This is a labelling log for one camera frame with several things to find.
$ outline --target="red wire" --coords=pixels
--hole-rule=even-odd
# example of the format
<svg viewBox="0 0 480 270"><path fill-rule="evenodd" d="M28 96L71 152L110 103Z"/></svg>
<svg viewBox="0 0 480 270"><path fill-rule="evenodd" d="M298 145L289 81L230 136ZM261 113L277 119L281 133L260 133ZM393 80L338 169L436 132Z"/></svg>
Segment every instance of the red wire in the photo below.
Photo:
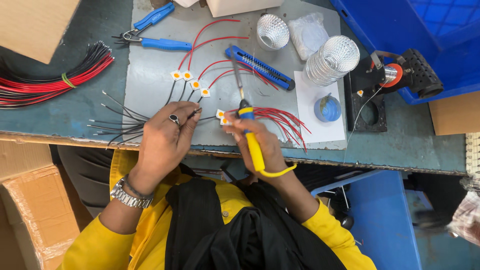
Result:
<svg viewBox="0 0 480 270"><path fill-rule="evenodd" d="M221 62L232 62L232 60L221 60L221 61L217 61L217 62L214 62L214 63L210 64L209 66L207 66L207 67L202 71L202 73L200 74L200 76L198 76L198 79L200 80L200 78L202 77L202 75L205 73L205 71L206 71L209 67L213 66L214 64L221 63ZM243 63L243 62L242 62L242 64L244 64L244 65L252 68L252 70L255 72L255 74L257 74L257 75L263 80L263 82L264 82L266 85L270 84L270 85L273 86L276 90L278 90L278 88L277 88L274 84L272 84L272 82L270 82L268 79L266 79L265 77L263 77L263 75L261 75L258 71L254 70L252 66L250 66L250 65L247 64L247 63Z"/></svg>
<svg viewBox="0 0 480 270"><path fill-rule="evenodd" d="M193 44L192 44L192 50L191 50L191 53L190 53L190 60L188 61L188 70L190 70L190 64L192 63L192 56L193 56L193 50L194 50L193 48L195 48L195 43L197 43L197 39L198 39L198 37L200 36L201 32L202 32L205 28L209 27L210 25L216 24L216 23L218 23L218 22L223 22L223 21L227 21L227 22L241 22L240 20L221 19L221 20L217 20L217 21L214 21L214 22L211 22L211 23L205 25L205 26L200 30L200 32L198 32L197 37L195 38L195 41L194 41Z"/></svg>
<svg viewBox="0 0 480 270"><path fill-rule="evenodd" d="M232 60L221 60L221 61L217 61L217 62L214 62L214 63L210 64L209 66L207 66L207 67L204 69L204 71L202 71L202 73L200 74L200 76L198 76L198 79L200 80L200 78L201 78L202 75L205 73L205 71L206 71L209 67L213 66L214 64L221 63L221 62L231 62L231 61L232 61ZM265 77L263 77L263 76L262 76L260 73L258 73L256 70L253 70L253 71L255 72L255 74L257 74L257 75L260 76L260 78L263 80L263 82L264 82L266 85L268 85L268 81L267 81L267 79L265 79Z"/></svg>
<svg viewBox="0 0 480 270"><path fill-rule="evenodd" d="M75 86L80 85L90 80L91 78L95 77L100 72L102 72L112 62L113 62L113 57L111 57L109 53L87 71L75 77L69 78L69 81ZM22 105L22 106L33 105L48 99L55 98L73 89L72 87L70 87L70 85L68 85L64 81L57 81L54 83L45 83L45 84L30 84L30 83L18 83L18 82L4 79L4 78L0 78L0 83L3 84L3 85L0 85L0 89L9 91L9 92L19 93L19 96L16 96L16 99L0 98L0 105L15 105L16 103L19 103L19 105ZM35 98L24 98L24 99L17 98L17 97L22 97L22 94L36 94L36 93L45 93L45 94Z"/></svg>
<svg viewBox="0 0 480 270"><path fill-rule="evenodd" d="M245 71L250 71L250 72L252 72L251 69L246 69L246 68L239 68L239 70L245 70ZM212 84L211 84L208 88L211 88L212 85L213 85L218 79L220 79L221 76L223 76L223 75L225 75L225 74L227 74L227 73L229 73L229 72L232 72L232 71L234 71L234 70L231 69L231 70L229 70L229 71L225 71L225 72L223 72L222 74L220 74L220 75L212 82Z"/></svg>
<svg viewBox="0 0 480 270"><path fill-rule="evenodd" d="M211 39L211 40L207 40L207 41L205 41L205 42L203 42L203 43L200 43L199 45L195 46L195 48L193 48L193 47L192 47L192 48L193 48L193 49L197 49L198 47L200 47L200 46L202 46L202 45L204 45L204 44L206 44L206 43L208 43L208 42L212 42L212 41L220 40L220 39L226 39L226 38L249 39L249 37L217 37L217 38L214 38L214 39ZM178 70L180 70L181 66L183 65L183 62L185 61L185 59L187 58L187 56L188 56L191 52L192 52L192 50L190 50L189 52L187 52L187 54L185 54L185 56L183 57L180 65L179 65Z"/></svg>
<svg viewBox="0 0 480 270"><path fill-rule="evenodd" d="M298 127L301 127L303 126L308 132L310 132L310 130L308 130L308 128L305 126L305 124L300 121L300 119L298 119L295 115L287 112L287 111L284 111L284 110L279 110L279 109L275 109L275 108L262 108L262 107L254 107L253 108L253 113L255 114L255 117L257 119L261 119L261 118L268 118L272 121L274 121L276 124L278 124L285 136L287 137L287 140L290 141L290 137L298 144L300 145L300 143L298 143L298 141L295 139L294 136L292 136L292 134L288 131L288 129L286 129L282 123L284 123L285 125L287 125L288 127L291 128L291 130L298 136L298 138L300 138L300 140L302 141L302 144L303 144L303 148L305 149L305 153L307 153L307 147L305 145L305 141L303 140L303 137L300 133L300 131L290 123L290 121L286 118L288 117L292 122L294 122Z"/></svg>

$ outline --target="metal watch strap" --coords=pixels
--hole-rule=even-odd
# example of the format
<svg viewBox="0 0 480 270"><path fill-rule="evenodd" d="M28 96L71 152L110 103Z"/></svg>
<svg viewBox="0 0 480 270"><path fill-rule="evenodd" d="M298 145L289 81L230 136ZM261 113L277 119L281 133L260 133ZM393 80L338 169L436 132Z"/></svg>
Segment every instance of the metal watch strap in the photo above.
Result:
<svg viewBox="0 0 480 270"><path fill-rule="evenodd" d="M145 209L150 206L150 204L153 201L153 198L139 199L139 198L130 196L122 189L124 183L125 183L125 178L122 177L113 187L112 191L110 192L110 196L118 199L120 202L130 207Z"/></svg>

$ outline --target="blue pliers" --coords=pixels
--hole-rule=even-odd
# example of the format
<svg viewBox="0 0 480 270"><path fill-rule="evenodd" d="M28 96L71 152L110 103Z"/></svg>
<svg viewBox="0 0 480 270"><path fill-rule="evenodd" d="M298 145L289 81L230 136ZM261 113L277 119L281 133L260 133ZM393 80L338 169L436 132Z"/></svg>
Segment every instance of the blue pliers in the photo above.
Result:
<svg viewBox="0 0 480 270"><path fill-rule="evenodd" d="M112 36L114 38L120 38L121 41L116 41L115 43L129 44L130 42L140 42L143 47L153 47L166 50L185 50L190 51L192 49L192 44L188 42L181 42L171 39L151 39L138 37L137 35L145 30L151 25L156 25L158 22L163 20L168 14L172 13L175 10L173 3L168 3L165 6L156 9L150 12L145 18L141 21L133 24L135 27L133 30L120 34L119 37Z"/></svg>

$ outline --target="yellow sleeve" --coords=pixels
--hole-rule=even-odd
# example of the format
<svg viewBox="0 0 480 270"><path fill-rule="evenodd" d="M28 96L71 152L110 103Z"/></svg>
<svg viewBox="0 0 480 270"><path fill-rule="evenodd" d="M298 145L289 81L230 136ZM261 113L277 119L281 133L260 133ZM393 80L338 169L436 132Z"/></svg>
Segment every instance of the yellow sleeve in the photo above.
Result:
<svg viewBox="0 0 480 270"><path fill-rule="evenodd" d="M317 212L302 225L329 246L348 270L375 270L372 260L355 245L352 234L340 226L321 201Z"/></svg>
<svg viewBox="0 0 480 270"><path fill-rule="evenodd" d="M57 270L127 269L134 236L114 233L96 217L69 247Z"/></svg>

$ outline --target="right hand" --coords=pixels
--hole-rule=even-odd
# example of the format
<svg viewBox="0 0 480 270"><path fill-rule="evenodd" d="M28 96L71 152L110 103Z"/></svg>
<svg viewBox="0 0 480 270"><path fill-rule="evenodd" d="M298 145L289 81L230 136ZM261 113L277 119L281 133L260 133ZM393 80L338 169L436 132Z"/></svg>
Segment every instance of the right hand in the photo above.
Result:
<svg viewBox="0 0 480 270"><path fill-rule="evenodd" d="M288 168L288 166L285 164L277 136L269 132L264 124L251 119L236 119L234 113L225 114L225 118L232 123L232 126L224 125L223 129L235 134L234 137L237 141L238 147L240 148L243 161L245 162L245 167L247 167L249 171L264 181L268 182L272 179L255 171L250 150L248 148L247 138L243 133L243 130L245 129L252 131L255 134L255 138L257 138L260 149L262 150L262 155L264 157L266 172L281 172Z"/></svg>

